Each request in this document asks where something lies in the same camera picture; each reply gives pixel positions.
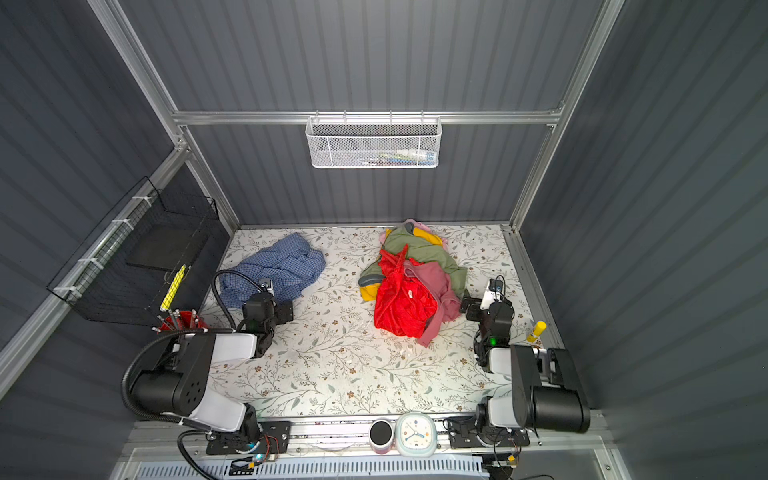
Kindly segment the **red cloth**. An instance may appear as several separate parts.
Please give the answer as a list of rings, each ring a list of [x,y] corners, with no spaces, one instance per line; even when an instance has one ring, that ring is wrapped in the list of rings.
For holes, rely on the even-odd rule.
[[[384,279],[378,287],[374,325],[396,336],[420,338],[437,311],[437,302],[424,284],[406,274],[407,248],[398,254],[380,251]]]

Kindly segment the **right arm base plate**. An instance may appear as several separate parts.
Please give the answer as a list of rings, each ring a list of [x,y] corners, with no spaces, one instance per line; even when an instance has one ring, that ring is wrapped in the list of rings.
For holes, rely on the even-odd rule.
[[[528,434],[522,430],[495,426],[477,427],[473,416],[452,416],[442,420],[453,449],[496,448],[521,449],[530,445]]]

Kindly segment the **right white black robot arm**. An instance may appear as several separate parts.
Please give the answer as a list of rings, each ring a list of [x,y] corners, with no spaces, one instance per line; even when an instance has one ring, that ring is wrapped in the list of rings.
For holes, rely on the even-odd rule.
[[[591,409],[567,350],[512,344],[514,309],[500,292],[484,299],[466,295],[460,311],[478,324],[473,340],[478,366],[510,381],[507,396],[481,399],[468,428],[471,437],[496,446],[514,442],[528,429],[579,434],[589,430]]]

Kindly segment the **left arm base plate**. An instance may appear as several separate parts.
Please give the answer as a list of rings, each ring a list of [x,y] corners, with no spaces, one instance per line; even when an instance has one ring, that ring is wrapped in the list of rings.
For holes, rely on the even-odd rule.
[[[208,440],[207,455],[277,455],[287,452],[289,421],[267,421],[245,425],[236,432],[214,432]]]

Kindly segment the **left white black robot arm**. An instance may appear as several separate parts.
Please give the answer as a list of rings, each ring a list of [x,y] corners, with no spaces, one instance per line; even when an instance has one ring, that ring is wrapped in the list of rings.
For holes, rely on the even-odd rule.
[[[171,311],[159,336],[130,363],[121,380],[125,406],[136,416],[190,427],[229,449],[254,449],[264,437],[255,410],[210,385],[211,366],[262,357],[276,327],[293,320],[293,303],[270,292],[251,296],[241,322],[214,329],[196,311]]]

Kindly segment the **blue checkered cloth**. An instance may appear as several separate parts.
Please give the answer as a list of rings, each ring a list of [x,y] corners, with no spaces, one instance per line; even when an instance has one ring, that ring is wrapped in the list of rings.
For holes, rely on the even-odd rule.
[[[311,248],[299,233],[292,233],[245,258],[232,268],[235,274],[221,275],[219,295],[228,309],[242,306],[256,293],[246,276],[254,282],[270,280],[275,300],[290,302],[319,278],[325,266],[323,253]]]

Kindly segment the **dusty pink cloth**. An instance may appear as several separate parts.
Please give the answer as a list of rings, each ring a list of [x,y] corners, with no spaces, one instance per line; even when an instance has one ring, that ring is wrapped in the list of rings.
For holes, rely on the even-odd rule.
[[[452,289],[450,276],[437,262],[415,265],[411,259],[404,263],[404,273],[418,280],[436,302],[434,315],[428,320],[417,343],[428,347],[439,335],[444,323],[453,322],[460,314],[460,300]]]

